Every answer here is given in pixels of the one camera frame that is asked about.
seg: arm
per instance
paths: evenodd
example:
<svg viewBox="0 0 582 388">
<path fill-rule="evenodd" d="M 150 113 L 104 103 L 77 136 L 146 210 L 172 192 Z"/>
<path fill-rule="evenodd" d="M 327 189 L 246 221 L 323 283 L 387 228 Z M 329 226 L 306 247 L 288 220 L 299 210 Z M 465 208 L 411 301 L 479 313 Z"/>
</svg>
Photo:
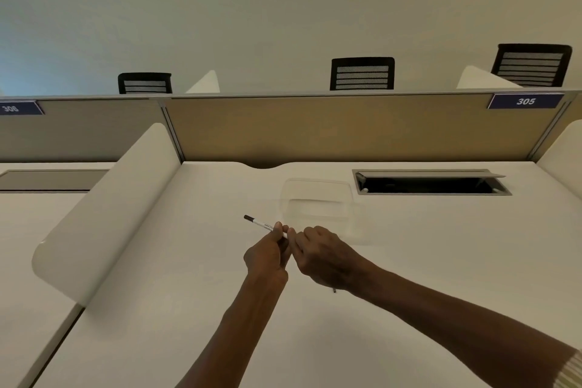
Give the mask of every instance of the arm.
<svg viewBox="0 0 582 388">
<path fill-rule="evenodd" d="M 303 274 L 392 312 L 493 388 L 551 388 L 576 352 L 514 319 L 382 270 L 323 227 L 289 229 L 288 237 Z"/>
<path fill-rule="evenodd" d="M 287 283 L 290 256 L 280 222 L 244 254 L 249 269 L 232 305 L 176 388 L 236 388 Z"/>
</svg>

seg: pen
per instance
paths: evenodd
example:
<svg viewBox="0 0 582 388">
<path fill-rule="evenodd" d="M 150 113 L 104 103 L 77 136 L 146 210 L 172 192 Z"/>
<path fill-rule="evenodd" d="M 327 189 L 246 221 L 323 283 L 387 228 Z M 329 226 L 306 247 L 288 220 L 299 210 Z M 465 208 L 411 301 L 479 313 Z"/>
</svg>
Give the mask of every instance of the pen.
<svg viewBox="0 0 582 388">
<path fill-rule="evenodd" d="M 261 226 L 267 230 L 273 231 L 275 229 L 272 225 L 257 221 L 256 218 L 253 218 L 252 216 L 249 215 L 244 215 L 244 219 L 246 219 L 247 221 L 251 221 L 253 224 L 257 224 L 258 226 Z M 287 233 L 283 232 L 283 238 L 287 239 Z"/>
</svg>

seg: person's right hand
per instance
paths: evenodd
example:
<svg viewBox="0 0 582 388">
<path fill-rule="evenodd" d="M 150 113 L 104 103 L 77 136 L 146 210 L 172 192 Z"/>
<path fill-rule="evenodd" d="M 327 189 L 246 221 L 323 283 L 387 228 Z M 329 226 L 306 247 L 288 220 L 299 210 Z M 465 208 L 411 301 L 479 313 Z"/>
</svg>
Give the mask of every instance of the person's right hand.
<svg viewBox="0 0 582 388">
<path fill-rule="evenodd" d="M 299 233 L 289 228 L 287 237 L 299 270 L 327 287 L 350 290 L 369 262 L 321 226 L 306 227 Z"/>
</svg>

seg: beige wall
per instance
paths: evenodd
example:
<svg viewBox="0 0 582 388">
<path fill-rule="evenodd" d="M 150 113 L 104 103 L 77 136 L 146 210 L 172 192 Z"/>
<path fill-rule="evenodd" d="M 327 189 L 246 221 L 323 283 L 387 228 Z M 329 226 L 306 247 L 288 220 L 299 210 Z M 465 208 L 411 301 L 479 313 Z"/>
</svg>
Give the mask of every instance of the beige wall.
<svg viewBox="0 0 582 388">
<path fill-rule="evenodd" d="M 168 71 L 184 92 L 215 69 L 222 92 L 325 90 L 331 59 L 396 58 L 396 89 L 451 89 L 503 42 L 574 47 L 578 0 L 0 0 L 6 95 L 116 93 L 125 71 Z"/>
</svg>

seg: person's left hand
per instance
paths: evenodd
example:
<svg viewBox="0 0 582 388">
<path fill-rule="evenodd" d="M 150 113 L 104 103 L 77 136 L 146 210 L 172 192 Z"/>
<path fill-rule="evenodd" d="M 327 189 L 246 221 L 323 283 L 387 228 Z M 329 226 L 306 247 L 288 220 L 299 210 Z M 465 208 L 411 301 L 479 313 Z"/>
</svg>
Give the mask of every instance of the person's left hand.
<svg viewBox="0 0 582 388">
<path fill-rule="evenodd" d="M 289 227 L 277 222 L 274 228 L 246 251 L 244 263 L 250 275 L 267 279 L 280 278 L 287 282 L 289 275 L 285 266 L 291 256 L 291 249 L 288 240 L 283 238 L 283 232 L 287 232 Z"/>
</svg>

